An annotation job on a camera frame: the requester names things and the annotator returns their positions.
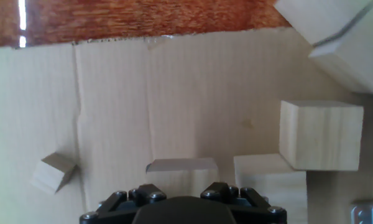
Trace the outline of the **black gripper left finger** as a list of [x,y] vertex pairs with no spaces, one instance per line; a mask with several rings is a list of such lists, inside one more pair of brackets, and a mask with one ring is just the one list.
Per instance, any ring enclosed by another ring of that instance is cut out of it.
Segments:
[[80,224],[128,224],[144,206],[166,200],[167,195],[154,184],[140,185],[128,192],[118,190],[102,201],[95,211],[80,217]]

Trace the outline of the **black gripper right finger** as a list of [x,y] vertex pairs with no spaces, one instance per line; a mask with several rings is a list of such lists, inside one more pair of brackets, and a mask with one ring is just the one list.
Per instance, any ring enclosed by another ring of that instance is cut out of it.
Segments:
[[213,182],[200,198],[224,205],[236,223],[287,224],[286,209],[271,205],[252,187],[239,189],[225,182]]

